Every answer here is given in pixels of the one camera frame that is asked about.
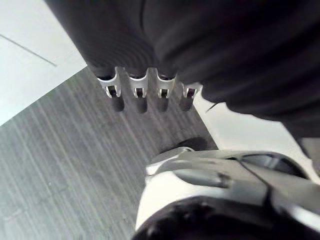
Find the gray wood floor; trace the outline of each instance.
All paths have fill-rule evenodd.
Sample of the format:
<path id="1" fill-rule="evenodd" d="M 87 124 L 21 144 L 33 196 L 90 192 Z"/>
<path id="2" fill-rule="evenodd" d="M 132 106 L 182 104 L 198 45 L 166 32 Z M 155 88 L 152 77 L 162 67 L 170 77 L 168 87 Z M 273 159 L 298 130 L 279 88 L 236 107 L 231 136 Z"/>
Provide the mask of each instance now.
<path id="1" fill-rule="evenodd" d="M 85 68 L 0 127 L 0 239 L 130 239 L 151 158 L 195 136 L 216 148 L 177 87 L 160 113 L 151 76 L 137 114 L 121 77 L 123 112 Z"/>

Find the metal bracket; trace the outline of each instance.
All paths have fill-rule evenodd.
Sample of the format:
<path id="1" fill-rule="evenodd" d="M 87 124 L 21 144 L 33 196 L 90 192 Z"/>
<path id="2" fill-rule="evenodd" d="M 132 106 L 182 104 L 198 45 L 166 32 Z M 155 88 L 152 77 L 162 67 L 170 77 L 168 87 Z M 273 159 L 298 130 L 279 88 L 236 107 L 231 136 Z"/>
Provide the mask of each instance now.
<path id="1" fill-rule="evenodd" d="M 192 84 L 182 84 L 183 87 L 183 96 L 185 98 L 188 97 L 188 93 L 190 93 L 191 90 L 194 90 L 194 92 L 192 93 L 191 98 L 194 99 L 196 94 L 200 91 L 202 85 L 198 82 L 192 83 Z"/>
<path id="2" fill-rule="evenodd" d="M 110 93 L 110 87 L 114 87 L 114 90 L 116 92 L 116 96 L 120 97 L 121 95 L 121 85 L 120 85 L 120 78 L 119 78 L 119 74 L 118 74 L 118 70 L 115 69 L 115 76 L 110 79 L 110 80 L 102 80 L 100 78 L 97 77 L 97 79 L 99 80 L 102 88 L 105 90 L 107 96 L 109 98 L 112 98 L 112 94 Z"/>
<path id="3" fill-rule="evenodd" d="M 133 92 L 133 95 L 138 98 L 137 89 L 142 89 L 142 97 L 147 96 L 148 91 L 148 72 L 142 78 L 133 78 L 129 77 L 130 86 Z"/>
<path id="4" fill-rule="evenodd" d="M 175 86 L 176 78 L 172 78 L 170 80 L 163 80 L 159 77 L 158 71 L 156 72 L 157 81 L 156 81 L 156 91 L 159 98 L 163 97 L 163 90 L 167 90 L 165 98 L 168 99 L 172 93 L 172 90 Z"/>

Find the floor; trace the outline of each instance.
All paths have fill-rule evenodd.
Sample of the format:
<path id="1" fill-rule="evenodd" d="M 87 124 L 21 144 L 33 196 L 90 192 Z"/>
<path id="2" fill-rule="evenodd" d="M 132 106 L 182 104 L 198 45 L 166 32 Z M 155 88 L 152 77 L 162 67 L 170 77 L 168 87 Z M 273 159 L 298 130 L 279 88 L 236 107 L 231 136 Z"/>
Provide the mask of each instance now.
<path id="1" fill-rule="evenodd" d="M 181 87 L 158 112 L 151 74 L 138 114 L 120 77 L 123 112 L 85 68 L 0 127 L 0 239 L 130 239 L 151 158 L 197 136 L 216 149 Z"/>

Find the white wall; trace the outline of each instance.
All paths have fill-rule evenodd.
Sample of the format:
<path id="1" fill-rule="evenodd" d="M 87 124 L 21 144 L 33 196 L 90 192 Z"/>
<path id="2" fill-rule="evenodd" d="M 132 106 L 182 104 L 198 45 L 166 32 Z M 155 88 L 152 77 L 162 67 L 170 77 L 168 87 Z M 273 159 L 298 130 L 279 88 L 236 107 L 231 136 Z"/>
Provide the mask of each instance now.
<path id="1" fill-rule="evenodd" d="M 86 66 L 43 0 L 1 0 L 0 125 Z"/>

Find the wood grain floor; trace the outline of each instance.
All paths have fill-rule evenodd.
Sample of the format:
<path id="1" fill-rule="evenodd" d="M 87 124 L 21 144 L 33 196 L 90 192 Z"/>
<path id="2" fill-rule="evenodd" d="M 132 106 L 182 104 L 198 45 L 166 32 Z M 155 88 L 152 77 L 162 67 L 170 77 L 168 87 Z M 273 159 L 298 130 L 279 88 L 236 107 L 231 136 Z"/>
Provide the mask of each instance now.
<path id="1" fill-rule="evenodd" d="M 130 239 L 144 167 L 161 151 L 201 136 L 197 112 L 136 113 L 122 72 L 125 110 L 112 111 L 85 68 L 0 127 L 0 239 Z"/>

